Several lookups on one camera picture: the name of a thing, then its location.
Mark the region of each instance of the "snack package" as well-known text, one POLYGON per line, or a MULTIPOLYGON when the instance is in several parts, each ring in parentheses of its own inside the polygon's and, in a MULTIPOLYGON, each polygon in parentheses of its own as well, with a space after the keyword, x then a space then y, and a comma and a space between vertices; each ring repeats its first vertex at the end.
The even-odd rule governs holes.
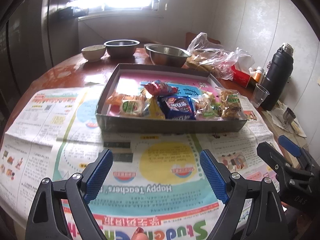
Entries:
POLYGON ((242 110, 239 100, 239 92, 237 90, 221 90, 219 99, 222 110, 221 117, 239 119, 240 112, 242 110))
POLYGON ((216 103, 214 97, 203 94, 192 97, 192 100, 195 106, 196 119, 212 119, 221 116, 220 104, 216 103))
POLYGON ((162 113, 156 97, 146 100, 142 115, 146 118, 165 119, 164 113, 162 113))
POLYGON ((143 100, 122 100, 119 114, 136 117, 142 116, 144 103, 143 100))
POLYGON ((169 96, 178 92, 178 88, 170 87, 166 83, 156 80, 149 84, 143 85, 153 96, 169 96))
POLYGON ((159 97, 160 108, 166 119, 194 120, 195 113, 190 97, 159 97))
POLYGON ((143 93, 139 96, 119 94, 116 91, 106 100, 107 104, 120 106, 123 100, 145 100, 143 93))

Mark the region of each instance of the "black thermos bottle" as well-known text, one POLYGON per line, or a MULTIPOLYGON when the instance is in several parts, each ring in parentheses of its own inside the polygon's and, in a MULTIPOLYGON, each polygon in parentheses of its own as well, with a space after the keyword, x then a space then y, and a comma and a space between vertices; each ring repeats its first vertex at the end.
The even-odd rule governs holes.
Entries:
POLYGON ((288 43, 282 44, 273 55, 268 73, 261 83, 270 93, 261 104, 263 109, 271 111, 278 101, 293 70, 292 55, 293 48, 288 43))

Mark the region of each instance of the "clear plastic cup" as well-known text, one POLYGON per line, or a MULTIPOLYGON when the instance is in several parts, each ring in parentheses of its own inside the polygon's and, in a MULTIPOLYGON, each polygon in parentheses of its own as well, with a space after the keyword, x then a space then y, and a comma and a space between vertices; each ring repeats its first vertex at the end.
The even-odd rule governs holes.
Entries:
POLYGON ((266 90, 263 86, 256 84, 256 88, 254 89, 250 103, 255 108, 258 108, 268 95, 268 90, 266 90))

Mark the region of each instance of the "thermos lid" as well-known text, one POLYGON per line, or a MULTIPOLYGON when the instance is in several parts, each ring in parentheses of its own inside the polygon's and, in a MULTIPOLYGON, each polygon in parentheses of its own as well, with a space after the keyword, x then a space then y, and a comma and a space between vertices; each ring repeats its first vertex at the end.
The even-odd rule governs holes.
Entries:
POLYGON ((293 47, 289 43, 283 43, 281 48, 291 57, 293 56, 293 47))

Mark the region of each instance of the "silver bolt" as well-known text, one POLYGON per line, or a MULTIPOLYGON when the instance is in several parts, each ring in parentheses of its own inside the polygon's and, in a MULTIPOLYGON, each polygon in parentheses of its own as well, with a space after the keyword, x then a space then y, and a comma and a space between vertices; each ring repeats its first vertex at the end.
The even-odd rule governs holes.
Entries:
POLYGON ((42 184, 47 184, 49 182, 49 179, 48 178, 45 178, 41 181, 42 184))
POLYGON ((270 184, 272 180, 269 177, 265 177, 264 182, 270 184))
POLYGON ((72 175, 73 179, 79 179, 80 177, 81 177, 80 173, 75 173, 75 174, 72 175))
POLYGON ((240 179, 240 174, 238 174, 238 173, 232 173, 232 175, 231 175, 234 179, 240 179))

